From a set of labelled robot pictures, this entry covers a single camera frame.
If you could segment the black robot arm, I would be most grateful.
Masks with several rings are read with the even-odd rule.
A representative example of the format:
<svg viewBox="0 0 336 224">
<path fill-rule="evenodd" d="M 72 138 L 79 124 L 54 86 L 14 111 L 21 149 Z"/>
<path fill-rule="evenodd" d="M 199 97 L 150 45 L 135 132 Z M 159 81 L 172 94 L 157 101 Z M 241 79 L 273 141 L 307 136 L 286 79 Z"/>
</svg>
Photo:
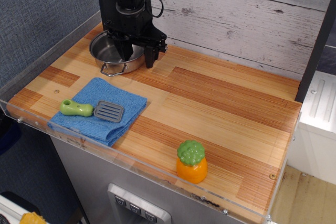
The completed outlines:
<svg viewBox="0 0 336 224">
<path fill-rule="evenodd" d="M 113 19 L 106 21 L 108 36 L 122 60 L 128 61 L 133 53 L 132 46 L 137 45 L 144 49 L 146 67 L 152 68 L 159 53 L 167 50 L 166 34 L 153 25 L 153 18 L 162 16 L 164 6 L 154 15 L 151 0 L 113 0 L 112 10 Z"/>
</svg>

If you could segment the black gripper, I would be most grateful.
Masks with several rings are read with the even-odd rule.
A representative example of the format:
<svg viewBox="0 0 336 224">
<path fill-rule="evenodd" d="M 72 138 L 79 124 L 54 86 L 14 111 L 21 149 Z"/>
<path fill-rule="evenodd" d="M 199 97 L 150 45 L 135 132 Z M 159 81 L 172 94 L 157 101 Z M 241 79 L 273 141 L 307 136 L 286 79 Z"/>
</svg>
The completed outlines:
<svg viewBox="0 0 336 224">
<path fill-rule="evenodd" d="M 153 25 L 151 6 L 138 10 L 126 9 L 122 13 L 115 9 L 106 16 L 106 29 L 123 61 L 129 61 L 133 54 L 132 44 L 145 47 L 147 68 L 152 68 L 159 52 L 166 52 L 166 34 Z"/>
</svg>

